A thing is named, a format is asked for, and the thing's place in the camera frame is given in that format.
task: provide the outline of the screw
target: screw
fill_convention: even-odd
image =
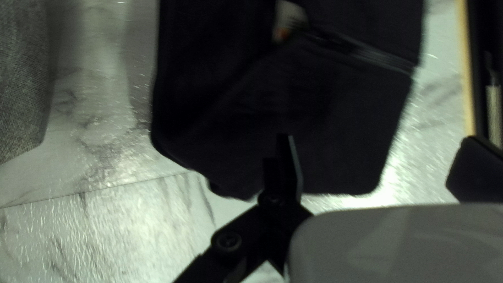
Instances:
[[[217,247],[226,252],[237,250],[241,246],[241,236],[236,232],[224,232],[217,238]]]

